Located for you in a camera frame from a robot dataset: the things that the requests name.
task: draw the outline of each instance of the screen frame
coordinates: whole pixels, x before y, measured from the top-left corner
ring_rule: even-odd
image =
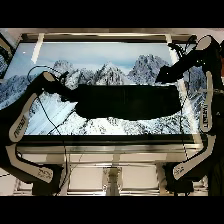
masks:
[[[186,44],[191,35],[171,35],[175,44]],[[39,34],[22,34],[18,43],[36,43]],[[123,43],[168,43],[165,34],[114,35],[114,34],[44,34],[43,42],[123,42]],[[24,135],[19,147],[32,146],[109,146],[109,145],[169,145],[196,144],[191,134],[161,135]]]

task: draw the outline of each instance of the display screen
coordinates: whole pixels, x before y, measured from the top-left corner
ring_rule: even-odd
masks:
[[[36,65],[46,65],[60,73],[69,72],[66,86],[75,89],[87,85],[150,85],[155,83],[160,68],[171,66],[170,51],[166,43],[112,43],[76,42],[42,43],[37,53],[36,43],[20,43],[0,85],[0,109],[15,102],[28,86],[27,74]],[[32,70],[35,78],[46,68]],[[40,95],[42,105],[62,135],[145,135],[180,134],[180,116],[185,134],[198,132],[200,104],[204,96],[197,91],[206,86],[201,68],[192,68],[184,74],[186,87],[190,84],[191,110],[183,107],[177,113],[151,120],[129,121],[116,117],[86,119],[75,110],[76,103],[62,102],[58,94]],[[58,135],[36,100],[30,109],[29,125],[25,135]]]

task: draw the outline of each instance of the mountain image on screen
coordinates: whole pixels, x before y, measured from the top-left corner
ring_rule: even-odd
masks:
[[[121,69],[112,63],[105,63],[101,69],[93,72],[86,68],[77,69],[66,60],[56,61],[54,69],[64,73],[69,72],[65,85],[75,89],[79,84],[87,85],[151,85],[155,83],[160,68],[169,64],[158,56],[140,55],[133,69],[125,75]],[[190,86],[188,96],[197,127],[192,130],[187,119],[188,108],[183,109],[182,128],[185,134],[198,132],[200,105],[204,101],[204,94],[198,93],[200,88],[206,87],[206,78],[201,68],[193,67],[184,73],[186,86]],[[39,74],[31,75],[32,80]],[[0,109],[15,102],[26,90],[28,85],[26,76],[13,76],[7,82],[0,84]],[[42,105],[48,117],[57,126],[62,135],[143,135],[143,134],[180,134],[180,116],[177,112],[172,116],[152,120],[128,121],[113,117],[89,119],[78,116],[75,112],[76,103],[62,102],[58,94],[44,92],[40,96]],[[43,109],[35,100],[30,109],[29,125],[26,135],[58,135],[58,131],[47,120]]]

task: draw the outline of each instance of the rocky mountain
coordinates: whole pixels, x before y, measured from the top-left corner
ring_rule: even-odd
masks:
[[[101,69],[93,72],[91,70],[77,69],[68,61],[59,60],[55,62],[54,69],[60,73],[68,71],[65,85],[75,89],[79,84],[87,85],[159,85],[155,84],[160,68],[168,63],[153,55],[141,55],[136,61],[133,69],[125,75],[112,63],[105,64]],[[189,82],[188,73],[184,74],[184,80]],[[14,76],[6,83],[0,84],[0,109],[7,107],[18,99],[28,85],[25,76]],[[196,115],[200,110],[200,102],[203,95],[197,93],[200,87],[206,86],[204,74],[200,68],[193,68],[190,76],[189,96]],[[138,134],[178,134],[180,133],[180,112],[159,119],[127,121],[117,118],[98,118],[87,120],[75,113],[76,103],[61,102],[57,94],[50,95],[43,93],[40,96],[41,102],[53,123],[63,135],[138,135]],[[36,100],[30,110],[29,126],[26,134],[46,135],[54,127],[47,120],[41,105]],[[184,114],[182,125],[185,133],[191,133],[189,123]],[[59,134],[53,130],[50,134]]]

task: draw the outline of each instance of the sky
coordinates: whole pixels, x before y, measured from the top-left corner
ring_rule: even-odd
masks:
[[[93,71],[111,62],[126,75],[132,70],[140,55],[159,56],[171,64],[169,49],[165,43],[43,43],[34,64],[31,58],[35,45],[36,43],[20,43],[5,75],[6,79],[14,75],[27,75],[35,65],[53,67],[57,60],[67,60],[74,68]]]

